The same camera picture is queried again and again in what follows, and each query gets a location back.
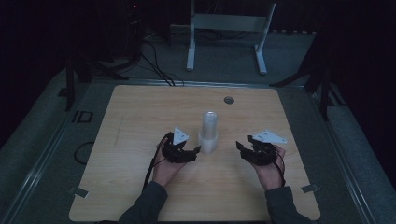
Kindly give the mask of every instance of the dark gray sleeve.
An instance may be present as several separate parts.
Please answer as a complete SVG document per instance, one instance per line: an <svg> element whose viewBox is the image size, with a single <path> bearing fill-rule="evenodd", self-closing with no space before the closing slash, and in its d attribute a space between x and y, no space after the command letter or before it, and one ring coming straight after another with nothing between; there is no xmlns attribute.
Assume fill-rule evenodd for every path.
<svg viewBox="0 0 396 224"><path fill-rule="evenodd" d="M154 223L158 219L163 205L168 197L163 186L154 181L137 198L134 206L126 210L119 219L120 224Z"/></svg>
<svg viewBox="0 0 396 224"><path fill-rule="evenodd" d="M275 224L311 224L312 221L297 212L290 187L265 191L268 213Z"/></svg>

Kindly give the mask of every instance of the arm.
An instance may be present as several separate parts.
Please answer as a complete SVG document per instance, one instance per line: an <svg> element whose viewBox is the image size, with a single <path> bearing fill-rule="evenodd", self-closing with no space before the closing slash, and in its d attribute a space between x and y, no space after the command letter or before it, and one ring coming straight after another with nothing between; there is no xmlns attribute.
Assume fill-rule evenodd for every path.
<svg viewBox="0 0 396 224"><path fill-rule="evenodd" d="M161 146L155 160L152 181L137 198L134 206L130 207L120 217L119 223L152 223L157 221L166 198L165 187L172 181L178 171L186 163L171 163L163 156Z"/></svg>
<svg viewBox="0 0 396 224"><path fill-rule="evenodd" d="M276 150L279 157L285 156L285 149L276 146ZM284 170L279 157L276 164ZM282 177L272 163L266 166L251 165L256 170L259 181L265 190L268 213L275 224L312 223L309 218L297 212L290 187L282 187Z"/></svg>

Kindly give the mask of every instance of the dark background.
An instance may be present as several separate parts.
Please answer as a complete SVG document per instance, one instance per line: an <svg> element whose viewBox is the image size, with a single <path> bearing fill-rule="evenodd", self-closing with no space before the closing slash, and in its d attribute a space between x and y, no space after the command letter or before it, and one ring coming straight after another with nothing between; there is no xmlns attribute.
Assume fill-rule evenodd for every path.
<svg viewBox="0 0 396 224"><path fill-rule="evenodd" d="M265 8L261 2L230 0L218 12L256 14ZM197 1L196 7L206 11L212 3ZM133 44L126 42L125 6L134 4L139 11L132 11L132 17L141 17L165 39L170 23L189 24L190 4L185 0L0 2L0 146L76 49L103 61L125 53L124 46ZM394 1L279 1L271 24L271 30L289 34L318 32L305 65L326 57L328 49L334 51L335 56L329 59L332 81L340 88L393 186L395 8Z"/></svg>

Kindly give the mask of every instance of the white triangular marker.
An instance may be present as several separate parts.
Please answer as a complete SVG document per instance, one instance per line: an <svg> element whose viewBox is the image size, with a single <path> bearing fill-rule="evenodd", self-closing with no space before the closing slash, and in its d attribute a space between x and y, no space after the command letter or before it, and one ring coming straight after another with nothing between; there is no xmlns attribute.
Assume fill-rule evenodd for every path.
<svg viewBox="0 0 396 224"><path fill-rule="evenodd" d="M262 133L254 134L253 139L264 143L288 143L285 138L271 133L268 129L265 129Z"/></svg>
<svg viewBox="0 0 396 224"><path fill-rule="evenodd" d="M187 141L188 139L189 136L187 134L183 133L178 127L175 127L174 146L184 141Z"/></svg>

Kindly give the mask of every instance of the hand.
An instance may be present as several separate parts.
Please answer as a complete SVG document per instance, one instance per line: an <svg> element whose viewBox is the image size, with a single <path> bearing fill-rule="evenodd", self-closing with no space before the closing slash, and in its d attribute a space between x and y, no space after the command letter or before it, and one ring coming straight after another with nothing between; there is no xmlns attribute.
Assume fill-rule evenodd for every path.
<svg viewBox="0 0 396 224"><path fill-rule="evenodd" d="M164 188L173 180L178 171L183 168L187 163L172 163L168 161L163 155L163 145L167 139L163 141L163 144L158 151L157 158L154 164L154 172L152 180L162 185Z"/></svg>
<svg viewBox="0 0 396 224"><path fill-rule="evenodd" d="M283 159L286 153L285 149L279 146L275 146L275 147L278 154ZM265 166L258 166L253 163L250 164L256 170L257 176L259 177L259 181L262 184L264 190L277 189L282 187L282 176L272 163ZM279 168L282 171L285 170L283 162L279 157L277 157L276 159L276 164L279 166Z"/></svg>

